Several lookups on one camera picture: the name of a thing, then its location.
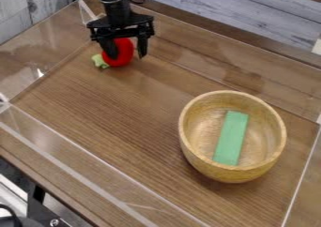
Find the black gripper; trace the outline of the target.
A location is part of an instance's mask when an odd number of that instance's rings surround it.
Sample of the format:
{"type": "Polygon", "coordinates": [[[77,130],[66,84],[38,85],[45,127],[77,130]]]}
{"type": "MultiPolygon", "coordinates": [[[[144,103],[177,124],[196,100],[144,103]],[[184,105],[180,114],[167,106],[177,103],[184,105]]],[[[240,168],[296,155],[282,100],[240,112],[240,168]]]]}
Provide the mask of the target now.
{"type": "Polygon", "coordinates": [[[117,58],[116,38],[137,38],[136,50],[142,58],[148,51],[148,38],[153,35],[153,17],[132,12],[126,20],[116,24],[108,16],[86,23],[89,38],[100,42],[100,47],[110,59],[117,58]]]}

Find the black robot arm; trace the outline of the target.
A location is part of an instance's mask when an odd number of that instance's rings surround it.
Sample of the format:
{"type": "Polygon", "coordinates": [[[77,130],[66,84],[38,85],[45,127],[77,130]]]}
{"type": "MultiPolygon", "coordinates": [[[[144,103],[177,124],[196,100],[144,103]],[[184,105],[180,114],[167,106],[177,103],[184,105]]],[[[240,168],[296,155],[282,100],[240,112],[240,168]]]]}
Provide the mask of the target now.
{"type": "Polygon", "coordinates": [[[136,38],[137,55],[148,53],[148,39],[153,35],[153,17],[136,13],[130,3],[142,4],[145,0],[98,0],[105,16],[86,23],[89,38],[100,45],[105,54],[114,59],[120,50],[114,41],[118,38],[136,38]]]}

